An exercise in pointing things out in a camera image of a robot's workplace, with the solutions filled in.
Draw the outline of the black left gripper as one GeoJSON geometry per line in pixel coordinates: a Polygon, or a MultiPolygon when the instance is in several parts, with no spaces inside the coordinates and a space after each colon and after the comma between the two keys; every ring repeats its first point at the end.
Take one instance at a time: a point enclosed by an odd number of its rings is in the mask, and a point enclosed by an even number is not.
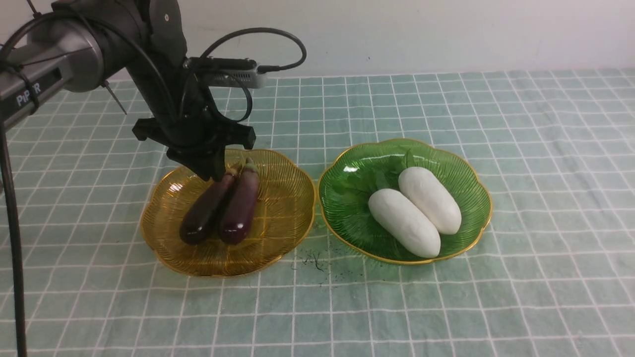
{"type": "Polygon", "coordinates": [[[229,119],[207,108],[194,115],[178,118],[168,108],[152,107],[154,117],[139,119],[133,126],[134,136],[168,147],[166,156],[204,180],[221,181],[225,174],[225,148],[241,145],[252,149],[254,128],[229,119]]]}

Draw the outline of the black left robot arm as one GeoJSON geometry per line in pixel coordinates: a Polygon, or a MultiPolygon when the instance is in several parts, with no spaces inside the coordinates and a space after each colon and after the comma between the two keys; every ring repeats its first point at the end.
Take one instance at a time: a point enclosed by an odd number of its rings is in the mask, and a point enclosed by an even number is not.
{"type": "Polygon", "coordinates": [[[84,93],[125,69],[152,113],[133,134],[167,149],[202,180],[220,181],[225,148],[252,149],[254,129],[221,115],[188,75],[176,0],[57,0],[1,50],[1,125],[16,126],[59,91],[84,93]]]}

